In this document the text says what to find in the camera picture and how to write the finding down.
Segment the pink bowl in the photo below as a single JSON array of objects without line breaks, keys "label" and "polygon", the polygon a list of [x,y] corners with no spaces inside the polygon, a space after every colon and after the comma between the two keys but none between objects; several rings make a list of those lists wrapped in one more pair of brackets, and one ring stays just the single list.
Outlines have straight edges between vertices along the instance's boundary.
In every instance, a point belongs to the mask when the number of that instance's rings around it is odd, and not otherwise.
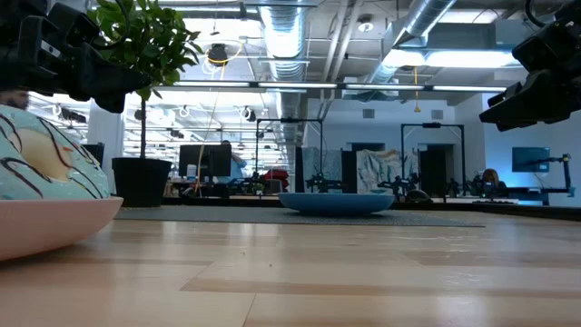
[{"label": "pink bowl", "polygon": [[0,201],[0,260],[77,243],[113,220],[123,198]]}]

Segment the donut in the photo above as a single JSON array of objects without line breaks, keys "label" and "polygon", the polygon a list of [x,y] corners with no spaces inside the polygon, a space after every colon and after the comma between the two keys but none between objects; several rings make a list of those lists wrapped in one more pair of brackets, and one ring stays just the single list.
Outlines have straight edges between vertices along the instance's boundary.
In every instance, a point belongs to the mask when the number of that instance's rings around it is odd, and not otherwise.
[{"label": "donut", "polygon": [[0,105],[0,200],[107,197],[107,176],[86,149],[44,118]]}]

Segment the wooden floor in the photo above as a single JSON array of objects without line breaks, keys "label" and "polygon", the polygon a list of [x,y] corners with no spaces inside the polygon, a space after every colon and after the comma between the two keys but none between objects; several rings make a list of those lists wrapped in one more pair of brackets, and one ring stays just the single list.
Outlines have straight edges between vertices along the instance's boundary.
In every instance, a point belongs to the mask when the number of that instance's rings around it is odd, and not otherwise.
[{"label": "wooden floor", "polygon": [[430,214],[487,228],[117,221],[0,263],[0,326],[581,326],[581,223]]}]

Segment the light blue frosting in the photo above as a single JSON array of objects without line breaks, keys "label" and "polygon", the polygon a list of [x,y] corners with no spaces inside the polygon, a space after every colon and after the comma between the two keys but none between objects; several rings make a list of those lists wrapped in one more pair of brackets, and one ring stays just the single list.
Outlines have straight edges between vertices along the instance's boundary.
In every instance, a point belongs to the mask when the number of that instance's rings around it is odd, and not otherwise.
[{"label": "light blue frosting", "polygon": [[[13,127],[16,131],[28,129],[48,137],[52,135],[59,147],[71,149],[68,154],[76,169],[68,171],[69,181],[51,179],[35,172],[34,167],[15,161],[25,162],[25,159],[7,138],[15,133]],[[107,176],[78,142],[42,118],[0,105],[0,200],[83,200],[106,198],[109,194]]]}]

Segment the black frame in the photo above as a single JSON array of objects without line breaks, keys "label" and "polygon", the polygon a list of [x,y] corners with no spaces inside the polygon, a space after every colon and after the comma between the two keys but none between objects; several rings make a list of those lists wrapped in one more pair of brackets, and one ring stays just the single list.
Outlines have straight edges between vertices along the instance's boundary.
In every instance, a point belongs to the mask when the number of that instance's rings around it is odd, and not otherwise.
[{"label": "black frame", "polygon": [[404,163],[405,159],[405,138],[404,138],[404,130],[407,126],[416,126],[421,128],[434,128],[439,129],[441,127],[457,127],[460,130],[460,142],[462,147],[462,190],[464,192],[464,196],[466,196],[466,156],[464,154],[464,125],[463,124],[440,124],[440,123],[424,123],[424,124],[402,124],[400,126],[401,131],[401,179],[406,178],[406,165]]},{"label": "black frame", "polygon": [[259,133],[260,133],[260,126],[262,122],[281,122],[285,124],[299,124],[299,123],[308,123],[308,122],[316,122],[319,123],[320,126],[320,151],[319,151],[319,171],[323,171],[323,120],[322,119],[299,119],[299,118],[259,118],[256,120],[256,156],[255,156],[255,163],[254,163],[254,172],[258,172],[258,143],[259,143]]}]

